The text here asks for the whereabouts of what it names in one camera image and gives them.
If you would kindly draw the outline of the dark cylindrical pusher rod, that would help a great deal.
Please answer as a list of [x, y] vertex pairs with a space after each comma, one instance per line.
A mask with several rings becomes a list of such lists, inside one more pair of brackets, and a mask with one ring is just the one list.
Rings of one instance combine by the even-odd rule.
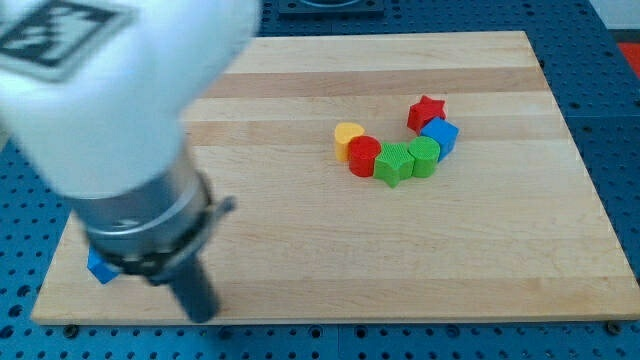
[[190, 321], [205, 323], [217, 314], [217, 294], [197, 256], [177, 266], [168, 284]]

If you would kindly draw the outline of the silver tool flange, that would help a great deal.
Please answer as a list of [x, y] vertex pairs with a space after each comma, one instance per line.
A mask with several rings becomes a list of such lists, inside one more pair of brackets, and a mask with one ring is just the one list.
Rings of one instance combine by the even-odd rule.
[[123, 194], [67, 202], [89, 245], [111, 267], [155, 286], [172, 282], [195, 261], [221, 219], [236, 208], [232, 196], [214, 199], [186, 147], [163, 172]]

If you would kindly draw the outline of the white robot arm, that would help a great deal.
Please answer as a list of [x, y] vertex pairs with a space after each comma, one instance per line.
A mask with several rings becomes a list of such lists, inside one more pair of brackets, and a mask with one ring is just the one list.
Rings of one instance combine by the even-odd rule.
[[184, 110], [254, 38], [249, 0], [5, 1], [1, 119], [106, 264], [169, 286], [188, 317], [218, 300], [198, 260], [234, 209], [194, 166]]

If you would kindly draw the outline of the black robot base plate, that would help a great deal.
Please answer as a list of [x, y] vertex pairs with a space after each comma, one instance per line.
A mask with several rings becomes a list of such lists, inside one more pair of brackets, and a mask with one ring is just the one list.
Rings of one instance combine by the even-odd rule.
[[384, 0], [275, 0], [280, 17], [382, 15]]

